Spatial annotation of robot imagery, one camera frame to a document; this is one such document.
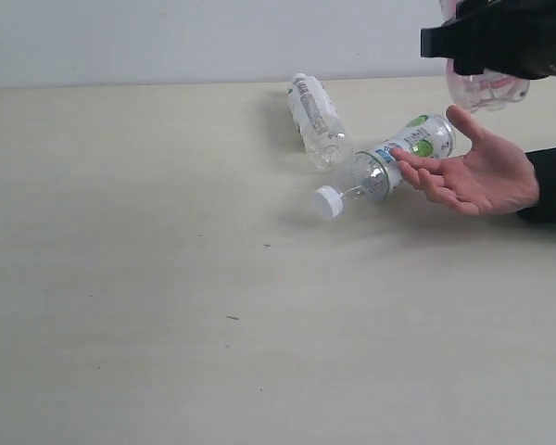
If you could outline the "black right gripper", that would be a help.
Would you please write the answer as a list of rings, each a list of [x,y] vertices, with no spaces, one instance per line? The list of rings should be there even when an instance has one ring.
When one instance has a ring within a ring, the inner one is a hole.
[[[556,77],[556,1],[459,1],[448,22],[421,29],[421,57],[458,75]]]

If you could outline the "black sleeved forearm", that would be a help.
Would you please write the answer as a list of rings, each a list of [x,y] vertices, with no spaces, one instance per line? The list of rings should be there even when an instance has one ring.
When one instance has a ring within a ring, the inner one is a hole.
[[[533,207],[517,212],[518,217],[531,224],[556,224],[556,147],[527,152],[535,170],[539,197]]]

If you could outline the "open human hand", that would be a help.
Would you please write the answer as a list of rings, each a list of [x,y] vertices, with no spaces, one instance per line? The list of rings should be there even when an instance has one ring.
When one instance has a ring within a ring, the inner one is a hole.
[[[535,168],[520,147],[458,106],[449,107],[446,116],[471,141],[470,150],[459,157],[431,159],[393,149],[407,183],[429,201],[466,216],[506,215],[537,204]]]

